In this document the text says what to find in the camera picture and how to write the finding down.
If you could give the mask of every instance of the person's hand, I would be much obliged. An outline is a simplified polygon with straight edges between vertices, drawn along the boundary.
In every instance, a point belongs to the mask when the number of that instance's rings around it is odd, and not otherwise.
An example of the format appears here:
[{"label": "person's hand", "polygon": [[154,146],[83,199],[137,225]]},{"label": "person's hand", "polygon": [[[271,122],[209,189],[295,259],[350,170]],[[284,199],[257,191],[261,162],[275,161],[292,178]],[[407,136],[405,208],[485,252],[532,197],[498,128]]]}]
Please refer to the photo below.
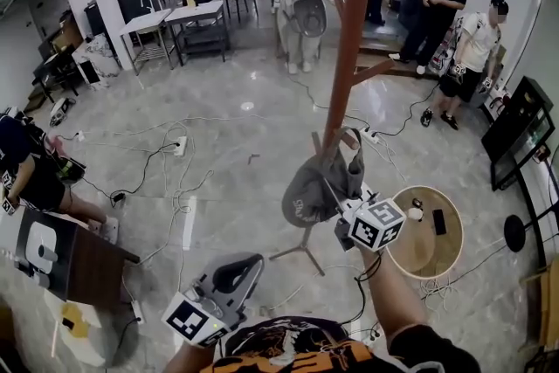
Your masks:
[{"label": "person's hand", "polygon": [[443,0],[429,0],[429,3],[432,4],[432,5],[439,5],[442,2],[443,2]]}]

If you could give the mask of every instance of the white table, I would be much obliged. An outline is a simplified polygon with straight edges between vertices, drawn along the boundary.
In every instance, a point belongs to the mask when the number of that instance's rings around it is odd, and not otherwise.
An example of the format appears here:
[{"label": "white table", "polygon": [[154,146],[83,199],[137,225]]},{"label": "white table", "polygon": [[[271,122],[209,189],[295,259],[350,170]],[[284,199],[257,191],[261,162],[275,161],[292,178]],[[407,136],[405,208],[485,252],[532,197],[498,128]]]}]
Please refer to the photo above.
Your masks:
[{"label": "white table", "polygon": [[[122,44],[124,45],[124,48],[126,48],[127,54],[130,57],[130,60],[132,61],[132,66],[134,68],[136,76],[140,74],[135,65],[136,61],[147,61],[150,59],[165,57],[169,62],[169,67],[171,68],[171,70],[173,70],[173,66],[171,64],[171,58],[169,56],[170,52],[172,52],[173,50],[173,47],[171,46],[168,48],[166,46],[165,40],[163,39],[161,33],[161,25],[163,24],[163,21],[169,14],[171,14],[171,10],[160,10],[160,11],[155,11],[153,13],[146,14],[144,16],[135,17],[130,22],[128,22],[119,33],[121,35]],[[130,50],[128,49],[126,42],[124,41],[124,37],[130,33],[136,33],[136,35],[138,36],[138,41],[140,42],[141,50],[135,56],[135,58],[132,58],[132,56],[130,55]],[[159,37],[159,46],[160,46],[159,48],[157,47],[144,48],[143,44],[141,43],[141,39],[139,35],[146,34],[146,33],[157,34],[157,36]]]},{"label": "white table", "polygon": [[[227,23],[224,17],[224,2],[223,0],[214,0],[208,3],[201,3],[197,7],[192,8],[188,6],[183,6],[182,8],[177,8],[173,10],[165,18],[165,23],[169,25],[171,30],[171,35],[173,36],[173,42],[175,43],[176,54],[178,55],[178,60],[181,66],[183,66],[183,58],[181,56],[181,47],[178,43],[178,39],[184,32],[183,25],[186,23],[198,22],[205,19],[215,19],[216,27],[219,27],[219,19],[221,18],[221,26],[215,32],[214,45],[207,44],[204,46],[204,50],[220,49],[223,61],[225,62],[225,47],[229,44],[229,34],[227,32]],[[180,25],[181,31],[178,35],[175,34],[173,28],[174,25]]]}]

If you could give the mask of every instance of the bag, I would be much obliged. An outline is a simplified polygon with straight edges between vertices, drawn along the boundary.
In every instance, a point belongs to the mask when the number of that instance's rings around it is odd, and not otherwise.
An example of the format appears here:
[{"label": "bag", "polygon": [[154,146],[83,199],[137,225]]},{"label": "bag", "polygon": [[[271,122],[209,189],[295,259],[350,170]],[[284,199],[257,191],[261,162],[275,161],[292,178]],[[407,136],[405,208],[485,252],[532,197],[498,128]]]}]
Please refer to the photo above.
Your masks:
[{"label": "bag", "polygon": [[[339,129],[323,155],[313,155],[297,170],[281,203],[283,216],[290,224],[305,228],[327,221],[337,213],[338,201],[357,199],[362,194],[365,163],[359,131],[352,129],[359,150],[349,166],[340,151],[340,141],[348,130]],[[336,197],[332,196],[325,178]]]}]

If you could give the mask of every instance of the baseball cap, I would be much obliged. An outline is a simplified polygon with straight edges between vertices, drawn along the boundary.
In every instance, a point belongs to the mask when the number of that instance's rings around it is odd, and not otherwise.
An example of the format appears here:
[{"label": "baseball cap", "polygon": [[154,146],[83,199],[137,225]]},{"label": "baseball cap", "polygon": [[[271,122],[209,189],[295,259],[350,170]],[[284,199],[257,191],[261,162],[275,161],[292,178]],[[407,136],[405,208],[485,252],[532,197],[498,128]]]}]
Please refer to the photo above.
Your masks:
[{"label": "baseball cap", "polygon": [[508,3],[505,0],[491,0],[491,5],[497,9],[499,16],[506,16],[508,14]]}]

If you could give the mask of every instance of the small white object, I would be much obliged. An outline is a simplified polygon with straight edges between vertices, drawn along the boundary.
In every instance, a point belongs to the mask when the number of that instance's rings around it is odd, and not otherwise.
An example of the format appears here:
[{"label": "small white object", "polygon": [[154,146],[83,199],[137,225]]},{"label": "small white object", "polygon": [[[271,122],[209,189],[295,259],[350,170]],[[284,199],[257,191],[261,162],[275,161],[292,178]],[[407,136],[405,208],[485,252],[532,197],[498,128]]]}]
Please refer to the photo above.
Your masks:
[{"label": "small white object", "polygon": [[408,215],[409,219],[420,221],[421,219],[423,219],[423,210],[413,207],[408,210],[406,215]]},{"label": "small white object", "polygon": [[140,302],[138,300],[134,300],[131,305],[132,310],[134,311],[134,315],[138,319],[138,325],[143,325],[146,321],[143,318],[143,312],[141,311]]},{"label": "small white object", "polygon": [[177,157],[184,157],[184,153],[186,151],[186,136],[179,137],[176,139],[176,142],[178,143],[178,146],[175,148],[174,154]]}]

